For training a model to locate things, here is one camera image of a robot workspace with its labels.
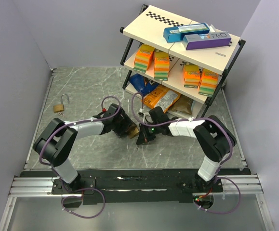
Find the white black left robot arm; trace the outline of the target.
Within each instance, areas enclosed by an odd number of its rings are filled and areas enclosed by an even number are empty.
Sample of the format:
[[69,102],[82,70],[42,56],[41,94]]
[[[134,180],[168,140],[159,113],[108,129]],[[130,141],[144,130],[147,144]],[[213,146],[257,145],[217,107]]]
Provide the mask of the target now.
[[75,140],[113,131],[119,138],[134,138],[139,134],[137,125],[124,109],[111,104],[98,115],[81,122],[65,122],[54,118],[33,144],[33,150],[45,159],[63,183],[68,193],[76,193],[82,186],[81,176],[68,156]]

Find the brass padlock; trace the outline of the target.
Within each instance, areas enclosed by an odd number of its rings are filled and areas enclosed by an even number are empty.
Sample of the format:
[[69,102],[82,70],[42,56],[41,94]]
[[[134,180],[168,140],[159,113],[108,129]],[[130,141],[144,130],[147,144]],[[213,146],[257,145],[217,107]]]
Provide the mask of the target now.
[[63,101],[64,98],[66,98],[67,103],[70,103],[69,95],[66,93],[62,94],[60,97],[60,103],[53,106],[54,113],[60,113],[65,110],[64,101]]
[[137,127],[130,128],[127,131],[127,135],[128,135],[129,139],[132,139],[132,138],[136,137],[138,134],[139,134],[139,129]]

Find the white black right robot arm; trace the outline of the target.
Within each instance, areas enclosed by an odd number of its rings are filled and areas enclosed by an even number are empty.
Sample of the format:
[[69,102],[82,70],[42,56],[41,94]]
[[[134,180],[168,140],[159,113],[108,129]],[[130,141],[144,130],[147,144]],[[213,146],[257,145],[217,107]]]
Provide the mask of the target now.
[[234,135],[216,116],[193,119],[170,119],[157,106],[147,113],[140,113],[143,121],[139,126],[139,136],[136,145],[147,144],[156,138],[157,134],[170,137],[190,137],[199,142],[205,157],[194,176],[194,185],[197,190],[206,192],[217,182],[217,174],[221,166],[233,154],[237,144]]

